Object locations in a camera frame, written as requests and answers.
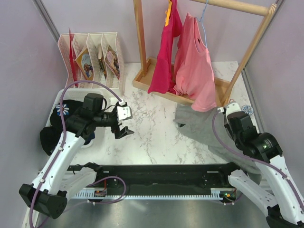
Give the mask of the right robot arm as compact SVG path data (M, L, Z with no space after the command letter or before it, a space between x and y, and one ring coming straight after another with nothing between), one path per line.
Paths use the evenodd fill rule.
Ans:
M218 183L232 185L248 197L264 213L271 228L302 228L304 198L287 168L281 147L269 133L258 133L248 114L237 110L225 112L225 128L240 157L255 163L266 178L272 193L250 180L241 170L223 171Z

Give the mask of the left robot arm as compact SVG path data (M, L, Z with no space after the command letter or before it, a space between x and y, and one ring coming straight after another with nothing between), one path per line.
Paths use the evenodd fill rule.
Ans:
M102 108L104 97L88 93L80 107L63 125L58 143L46 165L31 184L22 184L19 194L26 205L49 218L58 218L68 201L84 187L92 184L99 187L104 175L88 164L73 177L63 181L63 177L79 149L89 141L97 127L109 127L116 139L133 134L121 122L132 118L132 110L126 102L117 102L108 112Z

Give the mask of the grey t-shirt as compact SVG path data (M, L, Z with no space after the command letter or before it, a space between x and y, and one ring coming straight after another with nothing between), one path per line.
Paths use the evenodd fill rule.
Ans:
M179 132L208 147L208 150L227 162L233 162L246 171L249 177L257 184L262 180L262 175L254 162L241 158L228 151L215 137L212 130L212 118L217 108L207 112L194 111L189 106L177 105L174 122L178 125Z

